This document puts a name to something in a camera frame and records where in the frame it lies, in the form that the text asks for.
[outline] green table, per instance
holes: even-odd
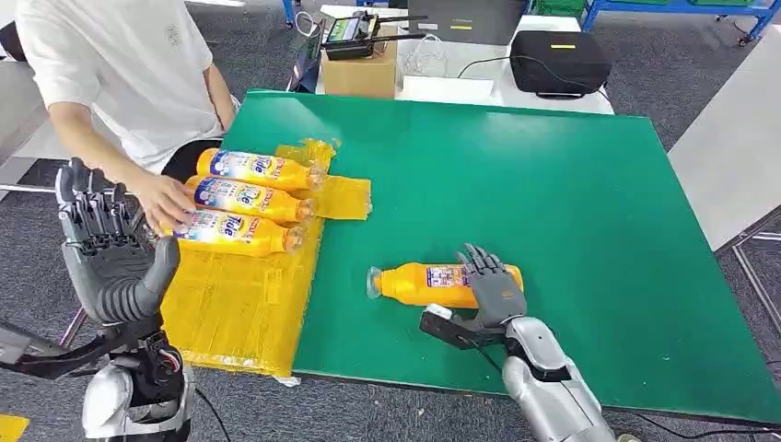
[[[476,351],[368,299],[367,269],[455,262],[464,241],[524,274],[607,406],[781,423],[781,401],[645,118],[251,91],[227,148],[341,140],[368,221],[330,221],[294,372],[504,392]],[[502,349],[492,348],[501,358]]]

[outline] floor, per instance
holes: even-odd
[[[318,4],[304,1],[311,12]],[[284,28],[281,4],[255,1],[244,8],[192,6],[231,91],[283,88],[301,42]],[[617,113],[646,115],[669,149],[749,50],[735,44],[740,32],[712,17],[605,13],[593,30],[614,59],[608,93]],[[23,182],[51,184],[56,162],[39,161]],[[50,195],[11,193],[0,202],[0,316],[56,337],[76,311],[60,258],[62,232]],[[750,258],[776,302],[781,302],[781,257],[750,251]],[[731,255],[719,265],[767,360],[781,360],[781,339],[755,299]],[[85,330],[80,339],[88,338]],[[770,366],[776,382],[781,365]],[[514,402],[358,383],[304,379],[289,389],[259,376],[197,369],[198,384],[220,412],[234,441],[472,441],[533,440]],[[79,416],[87,380],[43,381],[0,372],[0,413],[32,421],[23,441],[81,440]],[[617,434],[647,441],[679,440],[627,413],[606,412]],[[723,428],[656,417],[691,434]],[[215,418],[199,401],[194,441],[222,440]],[[762,442],[772,436],[714,436],[710,440]]]

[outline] detergent bottle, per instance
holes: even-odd
[[[519,268],[514,265],[505,267],[523,290]],[[371,267],[367,274],[367,296],[374,299],[380,295],[412,306],[434,303],[449,308],[477,308],[461,264],[409,262],[384,272]]]
[[[257,216],[196,209],[189,226],[173,230],[183,249],[265,256],[291,252],[303,242],[302,227],[284,228]]]
[[[299,200],[285,191],[241,181],[194,176],[187,187],[195,203],[210,209],[269,218],[277,223],[303,222],[314,215],[314,200]]]
[[[292,159],[206,149],[198,157],[198,175],[229,178],[283,191],[316,191],[325,181],[318,166],[304,167]]]

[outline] robot finger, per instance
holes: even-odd
[[[488,253],[485,253],[485,250],[483,250],[482,247],[477,247],[477,252],[480,253],[480,257],[483,258],[483,261],[485,261],[485,266],[491,269],[492,271],[496,269],[496,262],[494,262],[494,258],[492,258]]]
[[[505,271],[505,272],[507,271],[507,267],[505,267],[505,264],[499,260],[499,257],[498,257],[498,256],[496,256],[496,255],[494,255],[494,254],[492,253],[492,254],[491,254],[491,259],[493,259],[493,260],[494,260],[494,262],[496,263],[496,267],[497,267],[497,268],[499,268],[499,269],[501,269],[501,270],[503,270],[503,271]]]
[[[73,171],[64,166],[57,171],[54,181],[54,193],[60,205],[57,217],[63,226],[67,242],[81,243],[89,239],[84,220],[76,210],[76,198],[73,194]]]
[[[84,161],[79,157],[72,157],[68,166],[74,174],[73,190],[75,192],[86,192],[89,186],[89,169],[84,165]]]
[[[469,259],[467,259],[467,257],[465,257],[465,256],[464,256],[464,254],[463,254],[463,253],[461,253],[460,251],[459,251],[459,252],[456,252],[456,258],[458,258],[458,259],[459,259],[459,262],[460,262],[461,264],[463,264],[463,266],[464,266],[464,271],[465,271],[467,274],[470,274],[470,273],[476,273],[476,271],[475,271],[475,269],[474,269],[474,265],[472,264],[472,262],[471,262],[471,261],[469,261]]]
[[[477,251],[474,246],[468,242],[464,244],[464,247],[466,247],[470,257],[472,257],[475,269],[477,269],[478,272],[482,272],[483,269],[485,269],[485,261],[483,261],[483,258],[480,257],[480,252]]]
[[[103,170],[91,170],[87,190],[89,191],[89,203],[98,221],[100,235],[110,234],[113,228],[109,205],[106,203],[106,195],[103,193],[105,188],[106,178],[103,175]]]
[[[111,223],[114,226],[114,234],[120,237],[126,235],[125,232],[131,232],[128,220],[124,219],[127,217],[124,192],[124,184],[115,184],[114,188],[111,189],[111,201],[109,202],[111,207],[109,213],[111,214]]]
[[[59,204],[72,204],[76,201],[73,194],[74,173],[70,166],[62,166],[57,171],[57,178],[54,180],[54,195]]]

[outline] bottle cap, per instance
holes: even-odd
[[[283,239],[285,243],[285,251],[290,253],[297,250],[304,243],[304,227],[296,226],[291,227],[285,233]]]
[[[367,272],[367,297],[377,299],[382,295],[382,271],[375,266],[368,268]]]
[[[325,182],[325,169],[318,165],[314,165],[309,168],[309,175],[307,176],[307,185],[311,191],[317,191],[322,187]]]
[[[298,203],[296,208],[296,220],[300,222],[309,221],[315,215],[315,200],[308,199]]]

